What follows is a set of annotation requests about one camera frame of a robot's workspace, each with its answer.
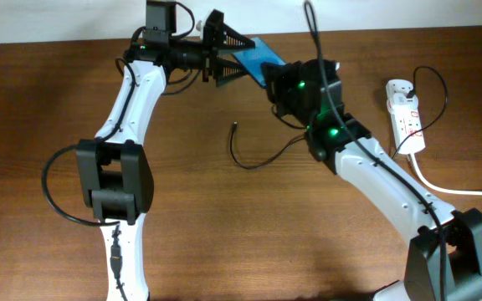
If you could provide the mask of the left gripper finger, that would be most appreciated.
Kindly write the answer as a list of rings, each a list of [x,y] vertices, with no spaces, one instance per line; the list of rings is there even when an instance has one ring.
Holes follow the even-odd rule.
[[[248,74],[247,69],[240,63],[227,59],[219,60],[219,83],[227,84]]]
[[[255,41],[238,33],[227,24],[223,25],[223,51],[234,53],[252,48],[255,48]]]

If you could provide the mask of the blue screen smartphone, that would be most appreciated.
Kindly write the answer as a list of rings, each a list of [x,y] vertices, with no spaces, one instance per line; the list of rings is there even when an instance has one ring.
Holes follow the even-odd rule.
[[[285,65],[285,61],[260,37],[251,38],[255,47],[234,53],[233,57],[247,70],[252,79],[266,88],[261,64]]]

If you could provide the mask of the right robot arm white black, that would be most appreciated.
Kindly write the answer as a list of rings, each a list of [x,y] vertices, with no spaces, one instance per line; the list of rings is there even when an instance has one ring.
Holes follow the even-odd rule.
[[[417,183],[341,102],[336,63],[263,63],[269,100],[279,115],[305,126],[316,161],[351,183],[408,244],[404,278],[368,300],[481,300],[482,212],[466,212]]]

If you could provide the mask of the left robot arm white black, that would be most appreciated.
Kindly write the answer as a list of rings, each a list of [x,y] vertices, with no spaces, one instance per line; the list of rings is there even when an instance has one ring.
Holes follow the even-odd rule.
[[[177,31],[176,2],[149,1],[146,23],[131,36],[122,57],[123,83],[104,125],[92,140],[76,146],[85,205],[103,235],[109,300],[148,300],[143,263],[143,228],[154,196],[154,181],[144,140],[157,101],[167,95],[172,71],[195,72],[203,81],[226,84],[245,75],[241,64],[224,55],[252,49],[255,43],[212,10],[201,38]]]

